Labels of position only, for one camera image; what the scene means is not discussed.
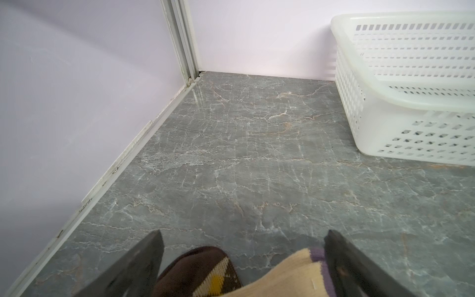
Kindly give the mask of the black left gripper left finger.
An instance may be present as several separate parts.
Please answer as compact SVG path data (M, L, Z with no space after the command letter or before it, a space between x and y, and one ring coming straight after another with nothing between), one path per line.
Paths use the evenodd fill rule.
M152 231L76 296L150 297L164 250L161 231Z

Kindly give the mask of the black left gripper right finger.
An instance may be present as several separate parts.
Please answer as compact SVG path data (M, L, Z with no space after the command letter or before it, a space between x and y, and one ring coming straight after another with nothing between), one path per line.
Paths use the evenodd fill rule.
M381 269L340 232L329 230L324 243L325 262L336 296L414 296L413 292Z

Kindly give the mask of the dark brown argyle sock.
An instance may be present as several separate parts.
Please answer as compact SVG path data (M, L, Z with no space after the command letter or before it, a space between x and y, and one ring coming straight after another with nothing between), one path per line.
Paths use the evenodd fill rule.
M218 297L242 288L228 255L203 246L176 258L157 278L154 297Z

